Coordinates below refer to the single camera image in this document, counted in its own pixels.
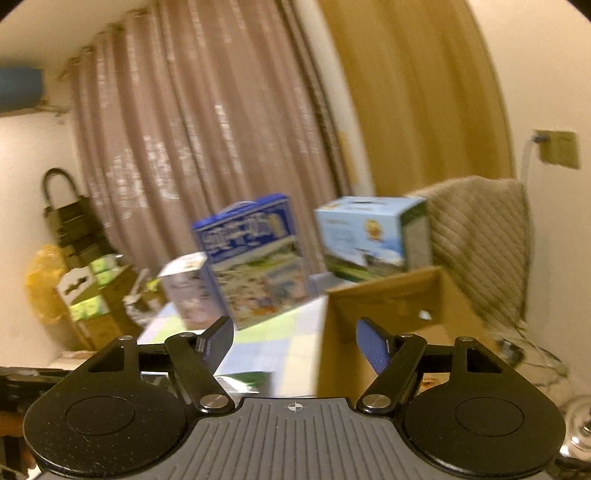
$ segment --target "beige curtain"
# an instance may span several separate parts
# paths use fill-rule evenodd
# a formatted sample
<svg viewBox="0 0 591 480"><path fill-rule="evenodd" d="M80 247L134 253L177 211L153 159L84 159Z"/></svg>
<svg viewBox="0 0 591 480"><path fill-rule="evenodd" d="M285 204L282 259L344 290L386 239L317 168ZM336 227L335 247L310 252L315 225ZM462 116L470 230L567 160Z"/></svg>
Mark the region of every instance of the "beige curtain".
<svg viewBox="0 0 591 480"><path fill-rule="evenodd" d="M316 74L283 7L163 0L72 61L90 195L134 264L157 273L196 250L194 221L281 192L312 270L322 268L313 209L348 187Z"/></svg>

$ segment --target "black handbag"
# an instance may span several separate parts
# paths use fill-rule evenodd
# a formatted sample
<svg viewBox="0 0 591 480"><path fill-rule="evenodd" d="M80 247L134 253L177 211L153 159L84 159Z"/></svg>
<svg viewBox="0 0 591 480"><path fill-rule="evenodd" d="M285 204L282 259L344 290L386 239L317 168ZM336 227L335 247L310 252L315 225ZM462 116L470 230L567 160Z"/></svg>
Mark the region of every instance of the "black handbag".
<svg viewBox="0 0 591 480"><path fill-rule="evenodd" d="M55 176L62 176L68 181L77 199L75 202L55 207L49 193L49 181ZM103 255L115 252L105 237L103 225L95 215L90 199L79 193L74 179L66 170L47 170L41 189L47 202L44 210L47 225L68 267L84 267Z"/></svg>

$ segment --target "wall outlet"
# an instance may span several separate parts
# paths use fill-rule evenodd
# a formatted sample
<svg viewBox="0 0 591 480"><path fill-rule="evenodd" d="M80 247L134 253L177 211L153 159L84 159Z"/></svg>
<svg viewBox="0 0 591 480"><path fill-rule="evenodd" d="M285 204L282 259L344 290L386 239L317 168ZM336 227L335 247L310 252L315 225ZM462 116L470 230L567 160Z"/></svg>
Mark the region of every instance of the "wall outlet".
<svg viewBox="0 0 591 480"><path fill-rule="evenodd" d="M536 130L535 133L548 137L548 140L538 143L542 162L580 169L576 133L557 130Z"/></svg>

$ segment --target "white wall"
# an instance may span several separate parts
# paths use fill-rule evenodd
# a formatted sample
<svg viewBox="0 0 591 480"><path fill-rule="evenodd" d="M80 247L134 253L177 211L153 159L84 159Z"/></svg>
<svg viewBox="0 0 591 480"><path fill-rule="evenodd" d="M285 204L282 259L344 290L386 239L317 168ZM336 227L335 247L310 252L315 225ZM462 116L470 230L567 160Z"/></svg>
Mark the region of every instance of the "white wall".
<svg viewBox="0 0 591 480"><path fill-rule="evenodd" d="M374 181L363 134L345 72L322 9L317 0L294 0L293 7L316 63L335 122L353 194L372 196L375 194Z"/></svg>
<svg viewBox="0 0 591 480"><path fill-rule="evenodd" d="M532 129L579 134L581 170L540 163L528 193L535 227L530 331L591 386L591 23L566 0L468 0L496 67L517 171Z"/></svg>
<svg viewBox="0 0 591 480"><path fill-rule="evenodd" d="M40 183L63 167L78 176L70 127L50 113L0 118L0 365L46 366L62 350L34 317L25 296L28 263L52 239ZM72 201L66 182L51 183L56 203Z"/></svg>

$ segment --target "curtain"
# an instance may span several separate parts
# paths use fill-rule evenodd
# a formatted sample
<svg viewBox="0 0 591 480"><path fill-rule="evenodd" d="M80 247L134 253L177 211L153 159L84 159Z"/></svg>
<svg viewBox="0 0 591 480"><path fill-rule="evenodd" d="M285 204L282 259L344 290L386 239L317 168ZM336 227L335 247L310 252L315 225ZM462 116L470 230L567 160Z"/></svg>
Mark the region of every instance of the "curtain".
<svg viewBox="0 0 591 480"><path fill-rule="evenodd" d="M465 0L319 0L376 192L512 176L504 103Z"/></svg>
<svg viewBox="0 0 591 480"><path fill-rule="evenodd" d="M313 209L348 186L292 17L273 0L163 0L71 61L83 173L130 262L155 274L197 249L194 221L281 192L323 268Z"/></svg>

